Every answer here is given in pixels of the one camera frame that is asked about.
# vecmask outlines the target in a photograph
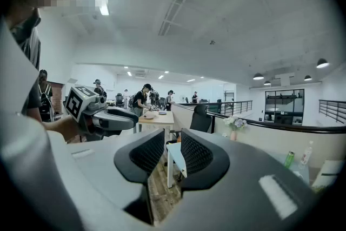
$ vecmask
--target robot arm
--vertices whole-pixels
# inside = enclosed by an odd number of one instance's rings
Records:
[[[102,140],[104,136],[119,135],[122,130],[136,126],[138,116],[121,108],[108,107],[104,96],[86,87],[72,87],[67,98],[66,111],[78,122],[88,141]]]

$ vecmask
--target white flowers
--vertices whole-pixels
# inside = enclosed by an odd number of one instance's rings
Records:
[[[244,127],[248,126],[246,120],[242,120],[237,116],[230,116],[228,118],[224,118],[223,121],[232,130],[243,129]]]

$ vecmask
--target floor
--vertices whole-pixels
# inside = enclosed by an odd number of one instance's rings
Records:
[[[151,129],[151,126],[143,126],[142,131]],[[119,136],[126,136],[133,134],[133,130],[124,130]],[[116,140],[117,135],[111,137],[105,137],[104,140]],[[86,138],[82,136],[82,142],[86,141]],[[80,143],[80,137],[76,136],[68,143]],[[167,187],[167,166],[164,166],[164,163],[167,161],[167,155],[163,154],[156,168],[149,177],[149,194],[150,194],[150,203],[151,209],[154,216],[154,226],[158,226],[161,221],[163,221],[173,207],[181,199],[180,188],[177,185],[180,171],[174,165],[173,169],[173,186],[172,188]]]

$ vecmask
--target potted plant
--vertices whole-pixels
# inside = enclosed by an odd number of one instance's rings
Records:
[[[246,120],[242,120],[241,118],[238,118],[237,116],[230,116],[228,118],[224,118],[224,123],[231,128],[231,141],[237,140],[237,131],[244,129],[246,126],[248,126]]]

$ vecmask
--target wooden floor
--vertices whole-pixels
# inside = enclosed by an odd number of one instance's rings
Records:
[[[168,188],[167,166],[164,166],[165,161],[167,161],[167,159],[164,156],[161,157],[160,162],[148,180],[151,209],[154,215],[154,226],[157,226],[161,221],[163,221],[181,199],[180,188],[176,181],[180,171],[174,166],[173,186],[172,188]]]

